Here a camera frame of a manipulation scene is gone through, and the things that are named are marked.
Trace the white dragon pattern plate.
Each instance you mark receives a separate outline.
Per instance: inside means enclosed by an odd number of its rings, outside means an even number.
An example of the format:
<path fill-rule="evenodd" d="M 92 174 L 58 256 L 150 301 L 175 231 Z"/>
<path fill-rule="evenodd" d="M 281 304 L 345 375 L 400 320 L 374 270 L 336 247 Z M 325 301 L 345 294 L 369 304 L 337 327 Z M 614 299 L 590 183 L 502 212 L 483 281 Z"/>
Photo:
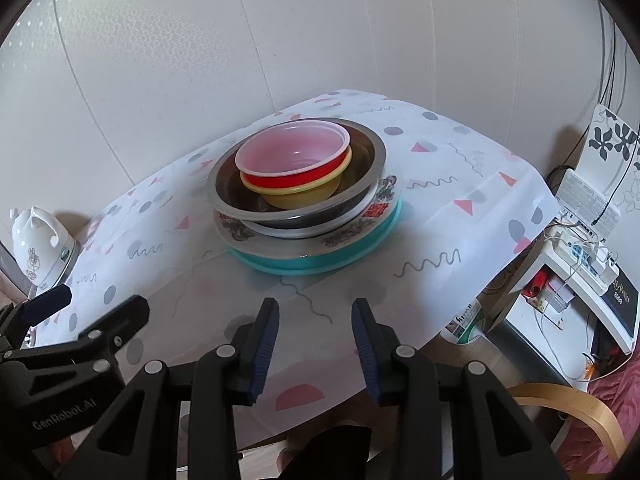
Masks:
<path fill-rule="evenodd" d="M 335 252 L 366 237 L 390 218 L 400 201 L 402 173 L 395 159 L 386 162 L 370 203 L 358 216 L 322 235 L 285 240 L 259 234 L 240 220 L 214 212 L 214 225 L 222 240 L 237 252 L 250 256 L 288 260 Z"/>

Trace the yellow plastic bowl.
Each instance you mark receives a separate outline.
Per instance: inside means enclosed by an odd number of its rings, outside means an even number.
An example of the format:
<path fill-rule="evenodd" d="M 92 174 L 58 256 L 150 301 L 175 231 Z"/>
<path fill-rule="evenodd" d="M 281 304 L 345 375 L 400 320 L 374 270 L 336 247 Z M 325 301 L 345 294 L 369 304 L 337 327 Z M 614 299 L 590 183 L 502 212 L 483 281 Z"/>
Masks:
<path fill-rule="evenodd" d="M 348 148 L 332 162 L 300 174 L 257 177 L 241 171 L 240 178 L 246 188 L 257 193 L 269 205 L 290 210 L 327 200 L 337 190 L 351 161 L 352 149 Z"/>

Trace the stainless steel bowl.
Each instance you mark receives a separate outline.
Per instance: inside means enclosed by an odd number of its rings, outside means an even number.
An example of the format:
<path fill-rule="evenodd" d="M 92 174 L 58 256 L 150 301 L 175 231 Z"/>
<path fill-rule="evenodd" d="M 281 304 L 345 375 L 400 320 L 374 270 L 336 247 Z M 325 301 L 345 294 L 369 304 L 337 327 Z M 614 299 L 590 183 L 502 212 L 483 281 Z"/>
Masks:
<path fill-rule="evenodd" d="M 336 191 L 318 204 L 294 209 L 279 209 L 267 203 L 242 182 L 234 156 L 239 145 L 226 151 L 210 170 L 206 195 L 213 210 L 235 220 L 254 222 L 268 228 L 301 229 L 318 226 L 355 208 L 367 192 L 378 185 L 386 162 L 383 140 L 371 128 L 347 119 L 331 120 L 350 134 L 352 160 Z"/>

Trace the white ceramic electric kettle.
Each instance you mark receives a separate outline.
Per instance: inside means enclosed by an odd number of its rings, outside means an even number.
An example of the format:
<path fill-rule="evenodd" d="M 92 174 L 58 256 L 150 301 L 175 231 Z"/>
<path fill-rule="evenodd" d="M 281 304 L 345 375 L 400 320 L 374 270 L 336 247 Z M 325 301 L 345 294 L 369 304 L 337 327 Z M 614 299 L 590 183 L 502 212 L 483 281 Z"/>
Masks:
<path fill-rule="evenodd" d="M 9 211 L 13 255 L 40 292 L 60 284 L 73 267 L 78 243 L 53 214 L 39 207 Z"/>

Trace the white side shelf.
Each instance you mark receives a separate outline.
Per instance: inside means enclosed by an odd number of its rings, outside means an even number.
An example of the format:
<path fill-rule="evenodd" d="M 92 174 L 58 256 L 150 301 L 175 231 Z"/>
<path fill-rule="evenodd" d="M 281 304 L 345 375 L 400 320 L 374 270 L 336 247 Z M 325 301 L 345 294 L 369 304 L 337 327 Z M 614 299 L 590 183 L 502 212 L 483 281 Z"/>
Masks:
<path fill-rule="evenodd" d="M 620 215 L 573 169 L 544 229 L 492 308 L 488 338 L 533 382 L 585 391 L 639 339 L 639 292 L 605 245 Z"/>

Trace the white leaf pattern box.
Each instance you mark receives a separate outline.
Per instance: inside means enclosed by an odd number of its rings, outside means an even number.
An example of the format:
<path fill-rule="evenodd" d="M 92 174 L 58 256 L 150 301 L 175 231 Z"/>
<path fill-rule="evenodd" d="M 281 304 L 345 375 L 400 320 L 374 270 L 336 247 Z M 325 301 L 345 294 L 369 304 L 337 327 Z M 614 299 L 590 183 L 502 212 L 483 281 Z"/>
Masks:
<path fill-rule="evenodd" d="M 639 136 L 606 106 L 593 111 L 576 172 L 625 214 L 639 210 Z"/>

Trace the patterned white tablecloth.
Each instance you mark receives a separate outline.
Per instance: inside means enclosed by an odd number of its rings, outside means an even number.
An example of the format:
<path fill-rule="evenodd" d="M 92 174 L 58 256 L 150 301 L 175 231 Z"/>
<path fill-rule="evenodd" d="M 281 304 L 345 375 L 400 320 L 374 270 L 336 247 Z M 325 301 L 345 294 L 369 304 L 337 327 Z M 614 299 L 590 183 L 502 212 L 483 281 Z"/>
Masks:
<path fill-rule="evenodd" d="M 299 118 L 372 130 L 386 163 L 373 200 L 341 228 L 279 240 L 207 199 L 213 169 L 248 136 Z M 122 300 L 149 301 L 148 324 L 120 350 L 125 378 L 151 360 L 191 362 L 280 306 L 264 392 L 235 413 L 239 445 L 280 434 L 363 386 L 352 302 L 405 344 L 436 336 L 558 210 L 538 171 L 487 136 L 423 107 L 334 91 L 262 118 L 183 156 L 120 196 L 88 227 L 68 284 L 72 303 L 40 323 L 38 346 L 76 339 Z"/>

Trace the pink red plastic bowl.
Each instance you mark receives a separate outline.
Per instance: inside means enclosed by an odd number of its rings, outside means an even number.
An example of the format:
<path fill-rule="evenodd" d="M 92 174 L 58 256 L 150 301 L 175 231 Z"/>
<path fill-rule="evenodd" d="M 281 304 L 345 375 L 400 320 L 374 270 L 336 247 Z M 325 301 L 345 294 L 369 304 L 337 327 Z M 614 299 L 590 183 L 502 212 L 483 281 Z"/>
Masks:
<path fill-rule="evenodd" d="M 250 136 L 234 162 L 258 188 L 298 188 L 330 174 L 346 160 L 348 131 L 327 120 L 296 120 Z"/>

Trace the teal plastic plate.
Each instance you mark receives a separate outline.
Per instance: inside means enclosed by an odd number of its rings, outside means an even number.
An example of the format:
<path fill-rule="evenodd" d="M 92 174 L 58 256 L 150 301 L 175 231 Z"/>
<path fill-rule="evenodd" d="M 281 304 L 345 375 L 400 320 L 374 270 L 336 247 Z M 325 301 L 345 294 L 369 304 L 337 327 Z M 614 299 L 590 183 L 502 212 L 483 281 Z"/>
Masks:
<path fill-rule="evenodd" d="M 305 256 L 277 260 L 250 255 L 229 247 L 230 254 L 252 269 L 273 275 L 307 276 L 335 271 L 362 259 L 380 246 L 396 226 L 402 208 L 402 199 L 393 210 L 375 219 L 372 228 L 364 228 L 366 234 L 346 240 L 340 247 L 334 247 L 323 255 Z"/>

